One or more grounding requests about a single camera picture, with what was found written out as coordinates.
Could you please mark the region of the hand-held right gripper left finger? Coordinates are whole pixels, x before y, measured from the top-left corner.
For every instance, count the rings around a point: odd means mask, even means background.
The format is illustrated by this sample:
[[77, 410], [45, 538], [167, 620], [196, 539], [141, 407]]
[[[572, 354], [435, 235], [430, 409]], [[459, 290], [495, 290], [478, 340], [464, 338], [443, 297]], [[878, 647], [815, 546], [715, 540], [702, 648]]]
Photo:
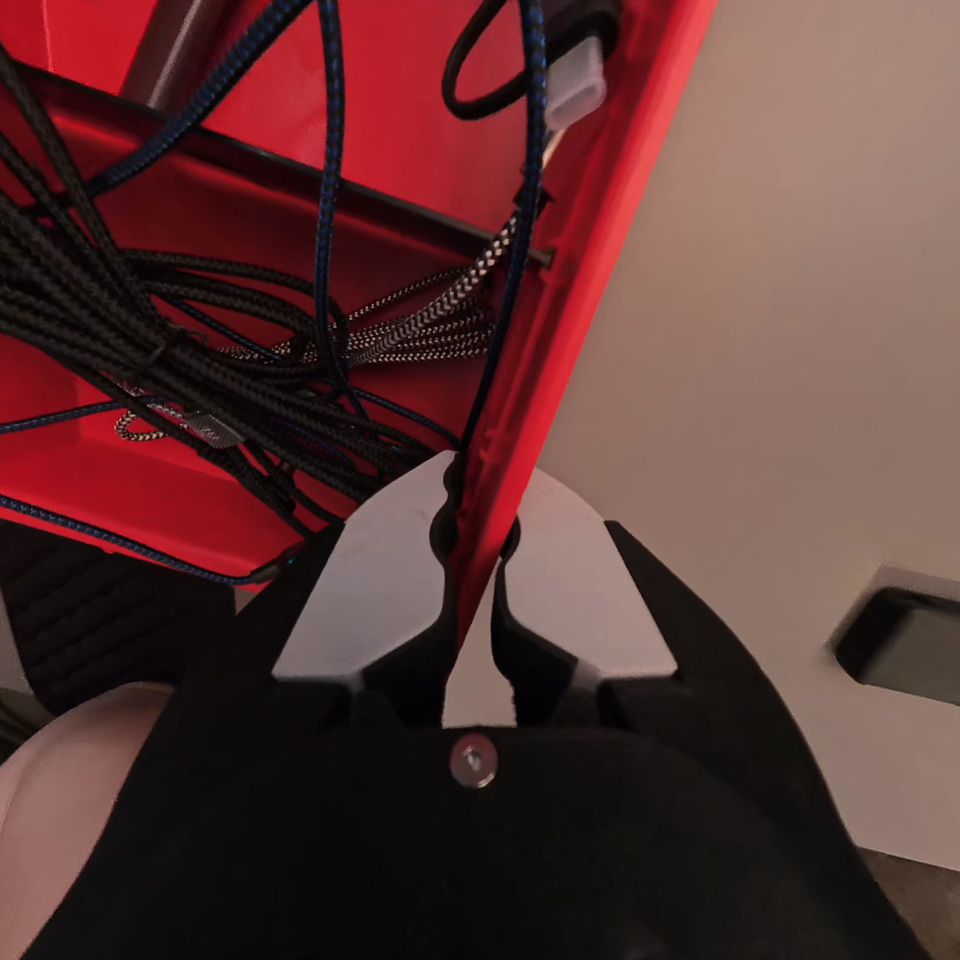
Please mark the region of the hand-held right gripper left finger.
[[384, 487], [345, 522], [273, 666], [287, 682], [383, 694], [408, 726], [437, 726], [459, 652], [450, 554], [460, 459], [451, 450]]

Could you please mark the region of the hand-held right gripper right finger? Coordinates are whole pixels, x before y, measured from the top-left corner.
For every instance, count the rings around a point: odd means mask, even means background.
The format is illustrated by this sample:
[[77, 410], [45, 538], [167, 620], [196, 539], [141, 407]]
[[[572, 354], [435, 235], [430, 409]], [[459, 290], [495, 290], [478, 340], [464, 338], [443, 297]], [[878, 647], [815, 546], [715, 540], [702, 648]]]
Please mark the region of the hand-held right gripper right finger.
[[546, 725], [567, 694], [678, 669], [601, 514], [536, 468], [495, 572], [491, 653], [518, 725]]

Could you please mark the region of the red plastic bin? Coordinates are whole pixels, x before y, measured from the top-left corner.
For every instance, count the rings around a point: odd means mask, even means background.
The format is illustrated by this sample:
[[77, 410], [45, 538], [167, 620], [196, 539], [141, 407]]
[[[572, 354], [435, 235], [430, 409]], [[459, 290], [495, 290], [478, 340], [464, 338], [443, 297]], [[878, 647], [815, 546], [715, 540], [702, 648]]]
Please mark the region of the red plastic bin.
[[[469, 2], [420, 4], [409, 28], [387, 2], [345, 2], [346, 144], [332, 241], [332, 298], [345, 314], [430, 273], [466, 265], [492, 241], [522, 183], [522, 103], [478, 125], [441, 105], [441, 61]], [[606, 101], [549, 160], [529, 265], [465, 467], [454, 551], [461, 618], [495, 563], [575, 360], [615, 268], [715, 2], [624, 2]], [[312, 275], [321, 172], [214, 128], [95, 200], [120, 251], [142, 250]], [[482, 226], [475, 226], [478, 221]], [[297, 469], [335, 519], [424, 448], [452, 449], [482, 379], [480, 357], [357, 368], [350, 382], [375, 426], [415, 439], [376, 462], [311, 430], [300, 445], [322, 470]], [[2, 521], [237, 587], [302, 540], [218, 462], [181, 441], [118, 438], [108, 411], [2, 437]]]

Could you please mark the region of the black ribbed panel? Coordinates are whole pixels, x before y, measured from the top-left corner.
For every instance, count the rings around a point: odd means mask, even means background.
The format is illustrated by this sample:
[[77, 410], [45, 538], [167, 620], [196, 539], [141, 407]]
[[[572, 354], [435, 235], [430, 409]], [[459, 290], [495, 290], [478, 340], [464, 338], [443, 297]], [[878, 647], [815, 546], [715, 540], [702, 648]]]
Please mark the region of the black ribbed panel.
[[8, 521], [1, 585], [27, 684], [54, 716], [131, 683], [178, 686], [237, 614], [230, 586]]

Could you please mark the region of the rectangular table grommet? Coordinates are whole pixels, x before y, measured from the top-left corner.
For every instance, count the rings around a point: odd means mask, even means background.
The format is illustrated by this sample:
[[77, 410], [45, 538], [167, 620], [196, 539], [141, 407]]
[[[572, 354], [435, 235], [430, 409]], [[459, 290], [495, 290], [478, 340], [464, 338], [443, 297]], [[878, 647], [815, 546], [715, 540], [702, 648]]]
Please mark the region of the rectangular table grommet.
[[826, 647], [860, 686], [958, 706], [958, 574], [881, 564]]

